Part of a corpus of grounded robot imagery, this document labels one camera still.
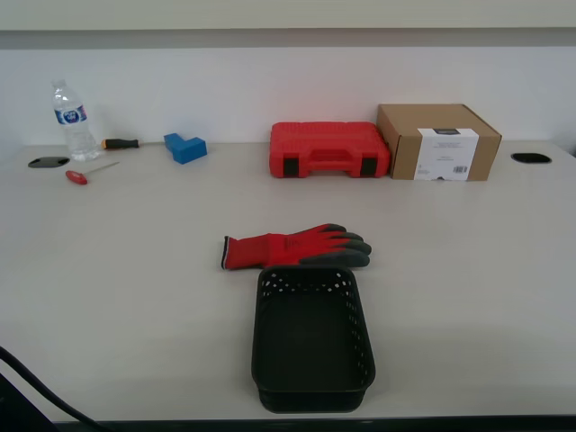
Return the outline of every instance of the red plastic case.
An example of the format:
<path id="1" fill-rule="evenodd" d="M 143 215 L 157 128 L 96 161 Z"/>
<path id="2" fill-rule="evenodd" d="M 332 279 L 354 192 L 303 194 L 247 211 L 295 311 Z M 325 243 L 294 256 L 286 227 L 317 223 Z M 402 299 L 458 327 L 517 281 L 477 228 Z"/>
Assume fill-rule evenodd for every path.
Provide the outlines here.
<path id="1" fill-rule="evenodd" d="M 311 171 L 346 171 L 351 177 L 388 173 L 390 151 L 368 121 L 281 122 L 272 127 L 270 173 L 307 177 Z"/>

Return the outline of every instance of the shelf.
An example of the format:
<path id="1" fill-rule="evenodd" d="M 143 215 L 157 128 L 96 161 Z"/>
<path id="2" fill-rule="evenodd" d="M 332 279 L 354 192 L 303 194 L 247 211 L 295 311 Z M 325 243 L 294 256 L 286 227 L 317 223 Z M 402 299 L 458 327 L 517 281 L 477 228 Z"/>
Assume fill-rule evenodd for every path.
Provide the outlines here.
<path id="1" fill-rule="evenodd" d="M 572 0 L 18 0 L 0 31 L 559 28 Z"/>

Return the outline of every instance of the blue block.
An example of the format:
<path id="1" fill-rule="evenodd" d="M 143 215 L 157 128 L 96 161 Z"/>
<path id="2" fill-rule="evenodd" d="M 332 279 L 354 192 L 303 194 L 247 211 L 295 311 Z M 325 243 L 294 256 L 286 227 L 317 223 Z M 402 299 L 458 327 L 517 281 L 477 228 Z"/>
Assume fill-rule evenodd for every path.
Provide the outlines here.
<path id="1" fill-rule="evenodd" d="M 182 165 L 208 154 L 206 141 L 199 138 L 183 140 L 177 133 L 171 133 L 164 136 L 164 144 L 172 158 Z"/>

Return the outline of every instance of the red handle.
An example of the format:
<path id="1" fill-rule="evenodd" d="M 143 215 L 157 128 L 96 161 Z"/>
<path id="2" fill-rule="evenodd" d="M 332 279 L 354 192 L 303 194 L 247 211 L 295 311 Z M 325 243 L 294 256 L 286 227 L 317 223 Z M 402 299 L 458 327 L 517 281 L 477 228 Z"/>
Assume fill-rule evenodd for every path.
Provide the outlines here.
<path id="1" fill-rule="evenodd" d="M 76 183 L 77 185 L 87 185 L 88 184 L 88 179 L 86 178 L 86 176 L 84 174 L 78 173 L 76 171 L 67 171 L 66 177 L 68 177 L 68 180 Z"/>
<path id="2" fill-rule="evenodd" d="M 347 148 L 314 149 L 308 155 L 310 170 L 349 170 L 354 159 Z"/>

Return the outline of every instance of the box label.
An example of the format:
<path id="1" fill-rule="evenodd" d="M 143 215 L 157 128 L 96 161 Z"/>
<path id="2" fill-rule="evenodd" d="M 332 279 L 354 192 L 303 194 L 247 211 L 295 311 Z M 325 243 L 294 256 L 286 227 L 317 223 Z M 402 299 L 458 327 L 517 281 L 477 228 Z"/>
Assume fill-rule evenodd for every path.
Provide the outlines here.
<path id="1" fill-rule="evenodd" d="M 418 129 L 422 144 L 415 180 L 467 180 L 478 144 L 472 129 Z"/>

